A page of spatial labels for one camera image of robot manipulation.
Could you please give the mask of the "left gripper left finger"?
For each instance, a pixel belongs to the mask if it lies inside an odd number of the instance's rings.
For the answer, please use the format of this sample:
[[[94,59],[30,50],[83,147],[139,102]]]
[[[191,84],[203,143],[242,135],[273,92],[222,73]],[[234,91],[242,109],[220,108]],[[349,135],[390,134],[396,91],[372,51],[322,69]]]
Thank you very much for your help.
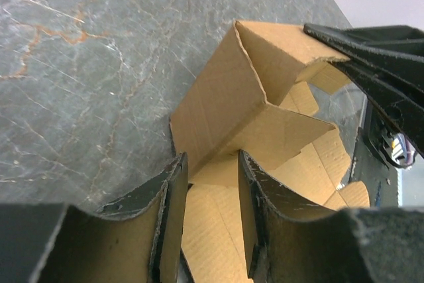
[[[187,154],[95,212],[70,203],[1,204],[2,282],[175,282]]]

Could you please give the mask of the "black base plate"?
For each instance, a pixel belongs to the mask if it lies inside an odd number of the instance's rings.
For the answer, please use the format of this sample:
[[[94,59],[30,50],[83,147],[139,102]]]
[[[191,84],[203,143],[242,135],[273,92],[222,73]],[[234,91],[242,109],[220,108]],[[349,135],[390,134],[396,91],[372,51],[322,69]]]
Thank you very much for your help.
[[[372,207],[399,205],[398,170],[390,158],[393,140],[394,132],[371,102],[365,100],[348,182],[365,184]]]

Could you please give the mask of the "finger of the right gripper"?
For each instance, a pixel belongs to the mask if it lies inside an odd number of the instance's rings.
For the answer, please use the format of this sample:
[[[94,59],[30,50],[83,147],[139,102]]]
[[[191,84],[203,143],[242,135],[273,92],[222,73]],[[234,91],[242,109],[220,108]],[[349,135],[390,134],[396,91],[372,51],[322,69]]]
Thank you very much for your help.
[[[349,60],[334,62],[363,91],[393,130],[423,154],[423,69],[393,72]]]
[[[333,28],[307,23],[305,34],[351,59],[391,74],[423,73],[423,31],[407,25]]]

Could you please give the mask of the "brown cardboard box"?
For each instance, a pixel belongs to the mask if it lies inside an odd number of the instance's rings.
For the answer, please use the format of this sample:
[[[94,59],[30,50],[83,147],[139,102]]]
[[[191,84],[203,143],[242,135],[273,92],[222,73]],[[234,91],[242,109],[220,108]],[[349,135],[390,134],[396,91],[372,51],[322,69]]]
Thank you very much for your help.
[[[188,155],[182,250],[196,282],[248,282],[239,150],[313,203],[370,205],[364,183],[341,184],[351,159],[339,128],[315,118],[310,90],[347,85],[335,68],[345,61],[299,25],[235,21],[171,114],[174,146]]]

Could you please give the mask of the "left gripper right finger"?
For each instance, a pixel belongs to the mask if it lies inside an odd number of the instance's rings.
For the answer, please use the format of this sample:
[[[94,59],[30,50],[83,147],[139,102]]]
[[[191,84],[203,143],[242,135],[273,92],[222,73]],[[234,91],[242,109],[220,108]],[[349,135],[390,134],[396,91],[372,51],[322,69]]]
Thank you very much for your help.
[[[255,282],[422,282],[423,209],[333,211],[238,153],[246,271]]]

